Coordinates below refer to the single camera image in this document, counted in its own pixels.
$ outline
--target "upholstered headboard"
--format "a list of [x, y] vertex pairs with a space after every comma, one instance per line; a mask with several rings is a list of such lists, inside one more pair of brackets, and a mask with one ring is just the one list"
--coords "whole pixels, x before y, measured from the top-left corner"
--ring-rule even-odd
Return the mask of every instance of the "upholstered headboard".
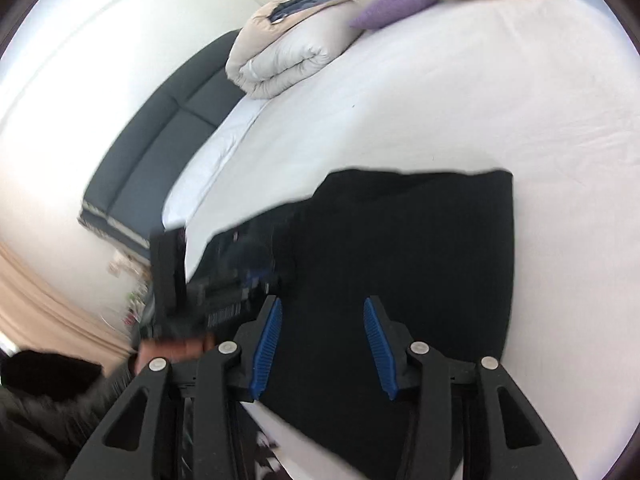
[[82, 225], [148, 260], [169, 191], [244, 96], [225, 73], [237, 35], [228, 32], [191, 57], [129, 121], [86, 188]]

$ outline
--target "human hand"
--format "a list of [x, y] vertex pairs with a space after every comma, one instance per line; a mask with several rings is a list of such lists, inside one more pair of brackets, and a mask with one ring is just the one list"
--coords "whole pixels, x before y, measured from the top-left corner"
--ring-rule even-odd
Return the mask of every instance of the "human hand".
[[184, 340], [154, 341], [145, 339], [140, 343], [138, 358], [134, 366], [134, 373], [138, 375], [143, 368], [156, 357], [163, 357], [171, 363], [197, 359], [204, 352], [215, 346], [213, 335], [207, 334], [203, 338]]

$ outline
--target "blue rubber tip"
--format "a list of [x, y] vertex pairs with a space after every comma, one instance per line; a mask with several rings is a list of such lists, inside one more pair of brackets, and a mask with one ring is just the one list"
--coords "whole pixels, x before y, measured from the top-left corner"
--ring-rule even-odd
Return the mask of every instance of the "blue rubber tip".
[[380, 385], [389, 395], [389, 399], [394, 400], [398, 394], [396, 361], [370, 298], [364, 302], [364, 330], [367, 333], [369, 347], [376, 363]]
[[269, 317], [260, 336], [260, 342], [255, 349], [253, 376], [249, 385], [249, 391], [254, 400], [258, 400], [267, 388], [267, 381], [271, 372], [273, 356], [278, 346], [281, 327], [282, 304], [280, 300], [276, 300], [273, 307], [271, 307]]

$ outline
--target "rolled comforter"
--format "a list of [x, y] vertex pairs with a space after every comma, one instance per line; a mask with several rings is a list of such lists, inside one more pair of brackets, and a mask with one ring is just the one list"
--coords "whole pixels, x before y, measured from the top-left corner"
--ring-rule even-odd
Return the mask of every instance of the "rolled comforter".
[[332, 0], [306, 18], [300, 16], [302, 11], [271, 23], [268, 16], [277, 5], [271, 2], [256, 12], [240, 31], [226, 63], [228, 78], [255, 99], [276, 97], [312, 76], [362, 33], [349, 26], [360, 11], [354, 0]]

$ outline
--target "white pillow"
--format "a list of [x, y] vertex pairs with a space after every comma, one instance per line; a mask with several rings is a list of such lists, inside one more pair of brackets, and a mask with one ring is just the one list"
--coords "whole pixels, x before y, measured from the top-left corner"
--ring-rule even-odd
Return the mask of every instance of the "white pillow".
[[222, 168], [236, 151], [249, 128], [269, 102], [243, 97], [213, 135], [196, 152], [171, 188], [164, 202], [165, 227], [191, 220]]

